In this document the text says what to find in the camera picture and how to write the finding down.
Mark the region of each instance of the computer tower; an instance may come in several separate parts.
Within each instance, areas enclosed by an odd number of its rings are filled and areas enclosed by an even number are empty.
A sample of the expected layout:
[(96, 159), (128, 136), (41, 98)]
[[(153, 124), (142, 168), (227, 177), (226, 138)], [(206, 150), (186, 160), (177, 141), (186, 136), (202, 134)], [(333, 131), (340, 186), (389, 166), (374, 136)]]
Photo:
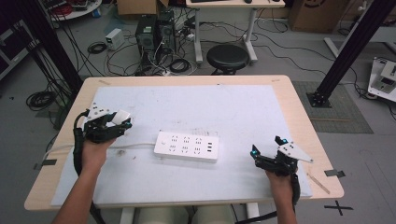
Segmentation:
[(162, 54), (156, 15), (141, 15), (135, 32), (142, 65), (158, 64)]
[(163, 54), (174, 54), (177, 52), (175, 39), (175, 16), (173, 10), (160, 13), (158, 24), (163, 42)]

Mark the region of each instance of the gray floor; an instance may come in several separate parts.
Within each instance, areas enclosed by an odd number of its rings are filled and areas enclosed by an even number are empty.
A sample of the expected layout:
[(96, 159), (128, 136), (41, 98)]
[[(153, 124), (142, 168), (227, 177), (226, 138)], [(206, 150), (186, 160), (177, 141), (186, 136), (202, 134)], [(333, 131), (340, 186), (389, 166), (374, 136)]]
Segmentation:
[[(275, 30), (269, 21), (260, 21), (267, 29)], [(93, 19), (90, 16), (69, 22), (71, 30), (85, 52), (94, 41), (104, 41), (104, 36), (113, 28), (130, 30), (134, 33), (136, 21), (120, 21), (111, 10), (103, 8), (103, 16)], [(223, 40), (229, 36), (220, 28), (202, 27), (204, 38)], [(255, 29), (257, 33), (270, 36), (277, 44), (284, 47), (301, 47), (313, 49), (332, 58), (323, 37), (330, 36), (340, 45), (344, 39), (341, 35), (295, 33), (272, 34)], [(68, 40), (58, 30), (64, 48), (72, 61), (75, 56)], [(214, 44), (204, 43), (204, 53)], [(332, 61), (322, 58), (316, 53), (302, 49), (282, 49), (275, 46), (267, 38), (259, 36), (253, 42), (255, 46), (268, 46), (278, 56), (289, 56), (297, 64), (306, 69), (318, 69), (326, 73)], [(192, 44), (185, 47), (188, 59), (193, 59)], [(319, 72), (304, 71), (296, 67), (288, 59), (277, 59), (266, 47), (255, 48), (259, 61), (238, 71), (240, 75), (273, 75), (284, 74), (295, 81), (321, 81), (324, 75)], [(123, 50), (112, 59), (113, 63), (127, 67), (138, 61), (136, 46)], [(358, 84), (366, 87), (372, 59), (385, 57), (396, 61), (396, 55), (381, 43), (370, 43), (361, 53), (352, 67), (357, 71)], [(103, 72), (105, 54), (92, 55), (90, 61)], [(193, 75), (208, 75), (213, 71), (207, 63), (203, 63)], [(87, 69), (82, 69), (82, 76), (89, 76)], [(350, 71), (343, 82), (352, 82), (354, 75)], [(37, 91), (43, 91), (46, 79), (32, 58), (24, 59), (11, 73), (0, 81), (1, 108), (1, 150), (0, 150), (0, 223), (49, 223), (55, 212), (31, 212), (23, 207), (30, 188), (35, 182), (38, 171), (33, 167), (39, 162), (50, 139), (57, 133), (52, 129), (49, 119), (37, 118), (36, 112), (30, 111), (25, 105), (26, 98)], [(337, 199), (341, 206), (349, 206), (354, 210), (343, 210), (343, 216), (336, 209), (325, 209), (324, 205), (335, 205), (335, 200), (299, 201), (296, 207), (300, 223), (395, 223), (396, 220), (396, 178), (394, 171), (396, 157), (392, 154), (396, 146), (396, 121), (390, 116), (388, 108), (374, 101), (366, 101), (358, 96), (352, 85), (346, 89), (357, 105), (374, 134), (318, 133), (318, 137), (326, 149), (337, 170), (345, 172), (340, 181), (345, 196)], [(235, 206), (239, 219), (245, 217), (243, 205)], [(261, 214), (273, 211), (271, 203), (260, 204)], [(104, 211), (108, 223), (120, 221), (120, 209)], [(263, 223), (276, 223), (268, 220)]]

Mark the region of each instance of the stool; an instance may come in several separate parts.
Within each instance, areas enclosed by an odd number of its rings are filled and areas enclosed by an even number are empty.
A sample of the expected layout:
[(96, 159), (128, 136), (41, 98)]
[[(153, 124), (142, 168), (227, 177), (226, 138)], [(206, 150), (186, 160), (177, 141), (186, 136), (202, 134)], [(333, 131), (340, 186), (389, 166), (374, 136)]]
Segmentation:
[(235, 45), (217, 45), (207, 52), (206, 59), (216, 68), (212, 76), (235, 75), (236, 70), (246, 67), (249, 61), (248, 53)]

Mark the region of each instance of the desk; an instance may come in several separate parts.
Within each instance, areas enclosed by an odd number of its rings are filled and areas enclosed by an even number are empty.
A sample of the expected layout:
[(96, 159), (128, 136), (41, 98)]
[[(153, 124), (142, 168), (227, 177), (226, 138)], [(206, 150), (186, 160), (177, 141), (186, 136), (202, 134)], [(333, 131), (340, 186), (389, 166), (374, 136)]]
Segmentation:
[(244, 43), (247, 48), (247, 53), (249, 55), (251, 62), (257, 62), (257, 56), (254, 52), (253, 46), (251, 45), (250, 38), (253, 32), (254, 19), (256, 18), (257, 8), (260, 7), (284, 7), (285, 3), (283, 1), (274, 2), (272, 0), (252, 0), (250, 4), (245, 3), (244, 0), (229, 0), (229, 1), (218, 1), (218, 2), (203, 2), (203, 3), (192, 3), (191, 0), (187, 0), (186, 4), (188, 7), (195, 8), (195, 38), (194, 38), (194, 48), (195, 48), (195, 59), (197, 63), (202, 63), (204, 61), (201, 51), (200, 42), (200, 32), (199, 32), (199, 22), (200, 18), (200, 8), (213, 7), (213, 8), (250, 8), (249, 19), (248, 19), (248, 29), (247, 33), (244, 35)]
[[(92, 77), (88, 78), (68, 114), (64, 126), (59, 132), (54, 147), (73, 144), (73, 122), (77, 115), (89, 108), (96, 90), (105, 86), (194, 86), (194, 85), (271, 85), (276, 99), (288, 124), (290, 135), (304, 149), (315, 163), (303, 163), (304, 169), (315, 179), (308, 178), (313, 196), (311, 199), (340, 198), (344, 195), (343, 188), (336, 176), (327, 177), (323, 171), (331, 170), (332, 165), (318, 140), (312, 124), (286, 76), (219, 76), (219, 77)], [(29, 193), (25, 208), (27, 210), (54, 210), (50, 205), (60, 180), (69, 149), (49, 154), (48, 159), (57, 160), (55, 165), (44, 166)], [(112, 204), (104, 207), (122, 207), (122, 204)]]

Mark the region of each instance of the power strip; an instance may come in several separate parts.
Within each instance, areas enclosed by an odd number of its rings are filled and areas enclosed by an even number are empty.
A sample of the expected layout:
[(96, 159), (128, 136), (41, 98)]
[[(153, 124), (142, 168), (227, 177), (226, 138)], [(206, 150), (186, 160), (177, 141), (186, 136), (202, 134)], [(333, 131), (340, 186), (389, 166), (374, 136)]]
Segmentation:
[(219, 156), (219, 138), (160, 132), (154, 154), (162, 158), (216, 162)]

